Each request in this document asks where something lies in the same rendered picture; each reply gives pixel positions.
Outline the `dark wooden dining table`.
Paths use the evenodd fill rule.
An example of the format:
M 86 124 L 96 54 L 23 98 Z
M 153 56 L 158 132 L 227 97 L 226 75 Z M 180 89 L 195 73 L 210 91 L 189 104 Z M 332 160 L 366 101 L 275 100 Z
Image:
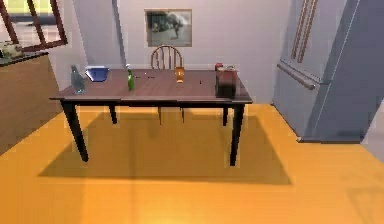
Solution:
M 244 109 L 252 102 L 249 93 L 237 74 L 234 98 L 216 96 L 216 71 L 187 70 L 184 82 L 178 83 L 173 70 L 135 69 L 134 90 L 128 89 L 128 73 L 114 69 L 104 82 L 85 82 L 86 91 L 76 94 L 72 87 L 61 90 L 53 98 L 58 100 L 67 118 L 77 150 L 83 161 L 88 153 L 76 112 L 77 106 L 106 106 L 113 123 L 117 122 L 115 108 L 128 107 L 178 107 L 221 108 L 224 113 L 234 110 L 229 164 L 236 164 Z

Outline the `framed grey wall picture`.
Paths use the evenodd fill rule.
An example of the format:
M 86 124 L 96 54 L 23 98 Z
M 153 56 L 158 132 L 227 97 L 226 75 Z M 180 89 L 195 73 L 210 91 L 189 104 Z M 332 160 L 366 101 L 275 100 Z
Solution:
M 145 9 L 146 40 L 149 47 L 192 46 L 191 9 Z

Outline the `green spray bottle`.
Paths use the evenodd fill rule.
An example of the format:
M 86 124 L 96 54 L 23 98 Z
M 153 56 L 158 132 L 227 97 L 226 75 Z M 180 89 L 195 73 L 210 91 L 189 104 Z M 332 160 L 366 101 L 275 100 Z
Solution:
M 130 64 L 126 64 L 126 69 L 127 69 L 127 72 L 128 72 L 128 89 L 130 91 L 134 90 L 134 87 L 135 87 L 135 76 L 133 75 L 133 72 L 132 72 L 132 69 L 131 69 L 131 66 Z

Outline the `brown wooden counter cabinet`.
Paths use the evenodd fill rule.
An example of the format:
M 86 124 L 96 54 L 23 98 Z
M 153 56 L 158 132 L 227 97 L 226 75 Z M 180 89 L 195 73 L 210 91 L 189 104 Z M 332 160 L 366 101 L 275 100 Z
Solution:
M 0 155 L 62 112 L 47 53 L 0 64 Z

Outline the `grey glass statue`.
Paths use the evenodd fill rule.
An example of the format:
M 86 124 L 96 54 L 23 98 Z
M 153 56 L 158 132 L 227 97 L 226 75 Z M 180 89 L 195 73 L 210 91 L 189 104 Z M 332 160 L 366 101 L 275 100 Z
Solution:
M 80 75 L 75 65 L 71 65 L 71 85 L 76 94 L 82 94 L 85 92 L 85 80 Z

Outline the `grey fridge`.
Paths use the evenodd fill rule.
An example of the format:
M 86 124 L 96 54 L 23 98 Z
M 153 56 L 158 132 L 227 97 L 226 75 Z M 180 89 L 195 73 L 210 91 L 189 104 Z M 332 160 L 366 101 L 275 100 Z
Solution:
M 318 0 L 302 63 L 291 0 L 284 46 L 287 65 L 316 87 L 308 90 L 277 67 L 272 105 L 299 142 L 361 142 L 384 99 L 384 0 Z

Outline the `red-framed window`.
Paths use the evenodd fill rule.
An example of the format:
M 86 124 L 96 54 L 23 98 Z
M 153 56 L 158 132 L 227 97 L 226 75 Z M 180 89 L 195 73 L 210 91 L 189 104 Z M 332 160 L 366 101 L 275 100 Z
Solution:
M 60 0 L 0 0 L 0 42 L 20 45 L 24 52 L 68 43 Z

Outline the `blue bowl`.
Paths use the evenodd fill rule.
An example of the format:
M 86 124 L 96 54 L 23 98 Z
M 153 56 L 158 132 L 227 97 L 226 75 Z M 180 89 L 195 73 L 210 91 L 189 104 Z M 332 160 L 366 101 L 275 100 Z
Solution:
M 108 72 L 109 68 L 105 66 L 87 66 L 85 74 L 91 82 L 104 82 Z

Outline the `wooden spindle-back chair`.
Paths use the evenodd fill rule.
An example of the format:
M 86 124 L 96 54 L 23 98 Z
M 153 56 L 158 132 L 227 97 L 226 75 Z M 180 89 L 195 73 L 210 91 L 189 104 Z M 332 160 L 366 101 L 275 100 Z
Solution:
M 183 57 L 175 46 L 160 45 L 150 55 L 150 66 L 152 69 L 173 70 L 175 73 L 176 67 L 184 68 Z

